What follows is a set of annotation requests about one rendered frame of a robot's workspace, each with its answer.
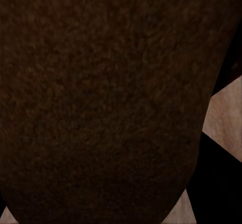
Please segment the sandal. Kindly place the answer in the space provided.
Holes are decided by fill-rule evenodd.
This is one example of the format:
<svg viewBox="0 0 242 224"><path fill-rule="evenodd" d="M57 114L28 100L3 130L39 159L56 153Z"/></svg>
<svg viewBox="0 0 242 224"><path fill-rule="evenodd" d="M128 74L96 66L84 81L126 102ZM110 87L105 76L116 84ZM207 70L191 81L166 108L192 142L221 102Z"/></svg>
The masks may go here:
<svg viewBox="0 0 242 224"><path fill-rule="evenodd" d="M241 75L242 0L0 0L6 206L19 224L161 224Z"/></svg>

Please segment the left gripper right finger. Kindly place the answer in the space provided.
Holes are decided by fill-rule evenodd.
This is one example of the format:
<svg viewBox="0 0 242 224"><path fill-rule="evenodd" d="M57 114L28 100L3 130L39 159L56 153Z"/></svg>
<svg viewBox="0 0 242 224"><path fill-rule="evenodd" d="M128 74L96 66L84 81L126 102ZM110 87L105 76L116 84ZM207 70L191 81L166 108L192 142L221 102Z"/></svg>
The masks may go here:
<svg viewBox="0 0 242 224"><path fill-rule="evenodd" d="M242 162L202 131L186 189L197 224L242 224Z"/></svg>

